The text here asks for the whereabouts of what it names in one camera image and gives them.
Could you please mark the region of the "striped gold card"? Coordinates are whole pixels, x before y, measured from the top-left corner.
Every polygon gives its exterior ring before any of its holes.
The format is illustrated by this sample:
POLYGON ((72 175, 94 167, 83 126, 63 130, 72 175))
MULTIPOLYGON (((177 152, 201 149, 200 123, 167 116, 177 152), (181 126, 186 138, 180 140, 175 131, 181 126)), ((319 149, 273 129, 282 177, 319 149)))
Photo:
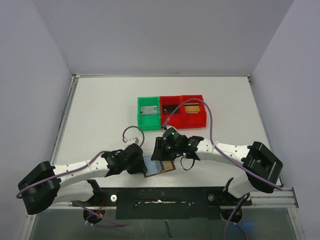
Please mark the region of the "striped gold card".
POLYGON ((161 172, 168 172, 174 171, 176 169, 175 164, 173 161, 161 161, 160 162, 160 171, 161 172))

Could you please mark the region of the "brown leather card holder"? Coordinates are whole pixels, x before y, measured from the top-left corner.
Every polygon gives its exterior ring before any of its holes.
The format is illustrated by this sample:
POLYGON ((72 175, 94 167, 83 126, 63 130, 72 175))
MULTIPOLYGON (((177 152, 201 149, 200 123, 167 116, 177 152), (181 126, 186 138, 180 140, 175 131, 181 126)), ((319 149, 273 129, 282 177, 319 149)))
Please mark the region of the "brown leather card holder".
POLYGON ((151 156, 145 156, 143 160, 147 168, 146 172, 143 174, 145 178, 170 172, 170 171, 161 172, 160 162, 163 162, 163 161, 158 161, 158 160, 153 161, 151 160, 151 156))

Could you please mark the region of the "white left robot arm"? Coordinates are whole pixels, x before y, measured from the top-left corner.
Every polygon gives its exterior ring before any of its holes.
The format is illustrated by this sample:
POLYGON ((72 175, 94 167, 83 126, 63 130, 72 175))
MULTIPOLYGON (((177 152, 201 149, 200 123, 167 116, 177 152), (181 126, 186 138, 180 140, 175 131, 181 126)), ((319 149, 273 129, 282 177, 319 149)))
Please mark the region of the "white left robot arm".
POLYGON ((81 201, 95 206, 102 193, 95 178, 146 172, 143 150, 136 143, 125 149, 101 151, 93 159, 81 162, 52 165, 49 161, 39 163, 17 185, 17 199, 23 200, 29 215, 43 212, 60 202, 81 201))

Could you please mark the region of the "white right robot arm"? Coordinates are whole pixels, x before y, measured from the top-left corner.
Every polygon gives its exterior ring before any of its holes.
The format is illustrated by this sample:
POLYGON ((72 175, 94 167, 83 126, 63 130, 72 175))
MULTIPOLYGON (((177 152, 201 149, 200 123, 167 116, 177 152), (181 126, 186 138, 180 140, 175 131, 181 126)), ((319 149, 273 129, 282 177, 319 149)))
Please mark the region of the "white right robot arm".
POLYGON ((271 194, 282 190, 277 182, 283 163, 263 143, 231 145, 215 143, 201 136, 187 137, 175 129, 168 129, 155 139, 153 161, 174 161, 178 157, 193 161, 215 161, 234 165, 243 174, 231 177, 222 192, 223 200, 230 205, 251 192, 271 194))

